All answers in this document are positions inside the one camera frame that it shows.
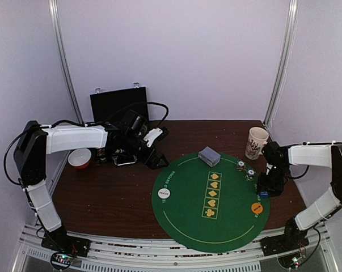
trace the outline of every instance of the white cup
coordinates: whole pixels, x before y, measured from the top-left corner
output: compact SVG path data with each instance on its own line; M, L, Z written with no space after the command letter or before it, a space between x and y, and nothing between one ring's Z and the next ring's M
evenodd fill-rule
M261 149L267 144L269 133L261 127L252 127L249 130L245 156L250 160L256 160L261 155Z

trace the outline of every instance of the white wall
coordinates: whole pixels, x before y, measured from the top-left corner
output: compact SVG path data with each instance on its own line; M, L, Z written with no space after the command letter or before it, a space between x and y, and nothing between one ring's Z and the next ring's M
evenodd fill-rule
M8 271L25 220L33 218L25 195L10 184L2 159L29 120L71 118L47 0L0 0L0 272ZM51 179L63 154L48 158ZM9 156L9 173L18 173Z
M79 106L94 89L148 87L169 119L264 118L289 1L67 0L58 9ZM150 118L163 109L150 108Z
M342 141L342 0L300 1L293 52L271 131L281 145ZM297 185L309 206L330 182L331 170L315 167ZM342 210L327 227L342 261Z

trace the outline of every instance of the green felt surface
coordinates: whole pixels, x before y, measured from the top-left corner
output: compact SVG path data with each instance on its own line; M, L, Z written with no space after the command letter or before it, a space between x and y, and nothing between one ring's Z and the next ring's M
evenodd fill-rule
M161 172L154 184L152 204L155 217L169 236L188 248L218 253L248 244L264 229L270 201L256 194L257 174L253 181L247 181L246 170L251 167L246 165L239 172L237 161L222 154L220 162L209 167L195 153L173 161ZM213 180L213 173L219 178ZM167 199L158 197L161 188L170 190ZM254 203L263 206L261 214L252 212ZM210 217L209 209L214 212Z

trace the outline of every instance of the dark brown tabletop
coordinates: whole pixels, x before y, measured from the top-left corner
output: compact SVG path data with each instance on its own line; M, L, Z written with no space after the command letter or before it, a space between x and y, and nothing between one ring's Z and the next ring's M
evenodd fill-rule
M170 134L156 142L158 151L173 160L206 146L238 157L258 172L265 159L248 160L245 155L248 131L263 127L260 121L165 121ZM151 192L162 169L150 170L137 163L117 167L91 163L86 169L66 165L53 201L67 230L93 235L128 238L170 238L159 226L152 209ZM265 229L283 227L286 220L305 209L293 181L279 197L271 198Z

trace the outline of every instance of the metal pole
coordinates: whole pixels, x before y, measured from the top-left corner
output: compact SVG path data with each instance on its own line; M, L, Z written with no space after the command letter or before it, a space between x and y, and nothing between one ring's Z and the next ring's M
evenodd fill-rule
M69 66L67 64L64 42L62 40L62 34L61 34L60 19L58 17L57 0L49 0L49 8L50 8L50 15L51 15L51 20L53 24L53 29L55 32L56 42L57 42L57 49L60 55L62 73L65 78L66 88L67 88L67 91L69 92L71 104L74 108L76 118L79 123L83 124L84 121L80 112L78 101L76 99L73 82L71 81Z
M290 0L289 13L285 28L284 44L282 48L282 53L280 57L280 63L278 67L278 72L276 80L274 83L274 88L272 96L269 102L267 114L265 115L264 125L268 128L271 125L271 119L273 117L275 107L277 106L278 96L281 92L281 84L283 79L283 73L286 68L286 63L290 55L290 46L292 44L292 39L295 30L295 19L297 17L298 0Z

